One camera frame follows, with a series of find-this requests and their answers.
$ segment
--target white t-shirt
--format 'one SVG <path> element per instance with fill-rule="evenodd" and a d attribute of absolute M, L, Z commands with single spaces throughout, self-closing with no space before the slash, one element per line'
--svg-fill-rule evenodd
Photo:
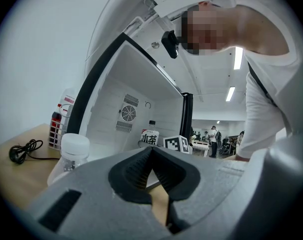
<path fill-rule="evenodd" d="M 217 142 L 216 140 L 216 134 L 218 133 L 218 131 L 215 129 L 215 130 L 210 130 L 210 134 L 209 135 L 213 135 L 213 137 L 210 137 L 210 141 L 211 142 Z"/>
<path fill-rule="evenodd" d="M 290 81 L 303 61 L 303 28 L 285 0 L 235 1 L 237 5 L 250 7 L 264 15 L 287 42 L 289 53 L 284 55 L 270 56 L 244 50 L 252 69 L 277 104 L 277 93 Z"/>
<path fill-rule="evenodd" d="M 244 54 L 252 69 L 277 104 L 277 94 L 286 86 L 303 61 L 303 29 L 285 0 L 235 0 L 267 17 L 284 36 L 289 52 L 262 55 L 249 50 Z M 276 133 L 284 128 L 278 107 L 271 104 L 254 78 L 248 73 L 246 85 L 246 127 L 237 155 L 250 158 L 253 152 L 270 147 Z"/>

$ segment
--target black power cable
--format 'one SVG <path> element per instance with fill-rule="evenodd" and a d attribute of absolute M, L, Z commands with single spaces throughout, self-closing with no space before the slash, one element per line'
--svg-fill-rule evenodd
<path fill-rule="evenodd" d="M 59 160 L 59 158 L 54 158 L 54 157 L 34 157 L 30 155 L 30 152 L 38 150 L 42 145 L 43 145 L 42 140 L 31 139 L 25 146 L 21 146 L 21 145 L 12 146 L 9 150 L 9 159 L 12 162 L 19 165 L 21 165 L 25 161 L 27 156 L 37 160 Z"/>

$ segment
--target red bottle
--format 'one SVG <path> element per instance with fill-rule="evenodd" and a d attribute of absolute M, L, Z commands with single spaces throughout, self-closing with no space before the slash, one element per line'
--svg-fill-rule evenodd
<path fill-rule="evenodd" d="M 60 128 L 60 122 L 62 120 L 62 115 L 59 112 L 54 111 L 51 115 L 51 124 L 50 124 L 50 133 L 49 133 L 49 145 L 54 146 L 54 143 L 58 142 L 58 131 Z"/>

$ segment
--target vent slot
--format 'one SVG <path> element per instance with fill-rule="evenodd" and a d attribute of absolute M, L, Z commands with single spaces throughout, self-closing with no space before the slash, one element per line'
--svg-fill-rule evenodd
<path fill-rule="evenodd" d="M 130 133 L 133 125 L 129 122 L 117 121 L 116 130 L 124 133 Z"/>
<path fill-rule="evenodd" d="M 60 199 L 39 219 L 39 223 L 45 228 L 56 232 L 64 219 L 70 213 L 82 193 L 69 189 Z"/>
<path fill-rule="evenodd" d="M 135 106 L 136 108 L 138 107 L 138 98 L 135 98 L 129 94 L 126 94 L 125 98 L 123 99 L 124 102 L 132 105 L 132 106 Z"/>

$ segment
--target plastic water bottle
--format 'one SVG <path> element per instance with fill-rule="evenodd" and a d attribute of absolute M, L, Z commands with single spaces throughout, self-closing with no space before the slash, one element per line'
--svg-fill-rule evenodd
<path fill-rule="evenodd" d="M 87 163 L 89 153 L 90 140 L 87 137 L 75 133 L 65 133 L 61 138 L 61 158 L 48 177 L 48 186 L 75 168 Z"/>
<path fill-rule="evenodd" d="M 140 141 L 146 142 L 152 145 L 157 145 L 158 137 L 160 135 L 159 131 L 155 130 L 155 121 L 149 121 L 149 129 L 142 129 Z"/>

